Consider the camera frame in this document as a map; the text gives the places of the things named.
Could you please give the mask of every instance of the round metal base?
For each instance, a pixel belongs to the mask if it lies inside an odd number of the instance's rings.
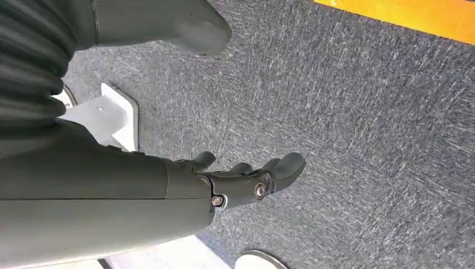
[[[246,251],[236,261],[236,269],[287,269],[276,258],[262,251]]]

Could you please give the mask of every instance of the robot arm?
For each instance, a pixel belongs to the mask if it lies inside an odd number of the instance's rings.
[[[217,209],[290,185],[298,154],[252,171],[202,172],[209,152],[170,161],[99,145],[57,119],[50,95],[76,50],[167,40],[197,54],[231,31],[206,0],[0,0],[0,267],[99,258],[194,234]]]

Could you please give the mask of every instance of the yellow stripe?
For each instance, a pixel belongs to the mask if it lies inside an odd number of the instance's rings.
[[[359,15],[475,44],[475,2],[468,0],[314,0]]]

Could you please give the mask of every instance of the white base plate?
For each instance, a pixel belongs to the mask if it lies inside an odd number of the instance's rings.
[[[107,85],[101,84],[101,93],[109,97],[114,103],[124,109],[126,113],[125,125],[118,130],[112,137],[117,140],[126,150],[138,150],[138,105],[129,96]]]

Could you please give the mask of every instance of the white bracket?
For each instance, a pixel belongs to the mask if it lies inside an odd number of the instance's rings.
[[[83,125],[99,143],[113,137],[126,150],[137,151],[137,103],[105,83],[101,84],[101,93],[98,98],[69,108],[61,118]]]

